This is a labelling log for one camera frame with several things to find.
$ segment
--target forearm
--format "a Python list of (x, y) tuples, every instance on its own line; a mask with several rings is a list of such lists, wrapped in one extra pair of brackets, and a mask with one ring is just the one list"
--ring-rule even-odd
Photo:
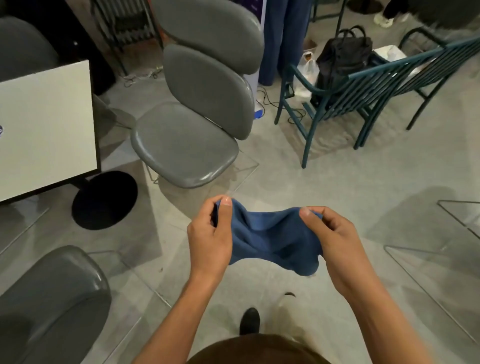
[(432, 364), (417, 333), (381, 284), (349, 303), (373, 364)]
[(216, 285), (189, 281), (133, 364), (184, 364)]

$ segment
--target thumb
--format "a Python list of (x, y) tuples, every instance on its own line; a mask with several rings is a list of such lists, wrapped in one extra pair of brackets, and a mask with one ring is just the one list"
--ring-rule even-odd
[(305, 225), (315, 233), (322, 243), (328, 243), (328, 238), (332, 236), (333, 231), (324, 224), (321, 218), (306, 207), (300, 209), (299, 215)]
[(220, 201), (218, 208), (218, 223), (215, 229), (215, 235), (221, 235), (224, 238), (232, 235), (232, 199), (225, 196)]

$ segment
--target fingernail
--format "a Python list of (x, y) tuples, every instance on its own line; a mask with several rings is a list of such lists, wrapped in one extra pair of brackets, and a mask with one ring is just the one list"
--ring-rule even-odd
[(306, 207), (302, 207), (300, 209), (300, 216), (303, 216), (304, 218), (306, 218), (307, 216), (309, 216), (311, 214), (310, 210), (307, 209)]
[(225, 206), (232, 206), (232, 199), (228, 196), (225, 196), (222, 198), (222, 201), (220, 202), (220, 204)]

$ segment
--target plastic bag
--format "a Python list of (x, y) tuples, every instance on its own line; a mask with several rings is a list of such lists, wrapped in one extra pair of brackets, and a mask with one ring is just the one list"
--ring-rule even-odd
[[(312, 52), (305, 52), (302, 55), (297, 68), (308, 82), (310, 82), (312, 85), (315, 85), (320, 69), (318, 68), (317, 62), (315, 62)], [(296, 77), (293, 77), (293, 91), (295, 92), (295, 96), (298, 97), (312, 97), (312, 93), (307, 90)]]

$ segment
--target black shoe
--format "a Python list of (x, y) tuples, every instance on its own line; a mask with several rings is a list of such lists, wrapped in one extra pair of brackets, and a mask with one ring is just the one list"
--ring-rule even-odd
[(260, 332), (260, 314), (255, 307), (250, 307), (240, 321), (240, 335), (258, 334)]

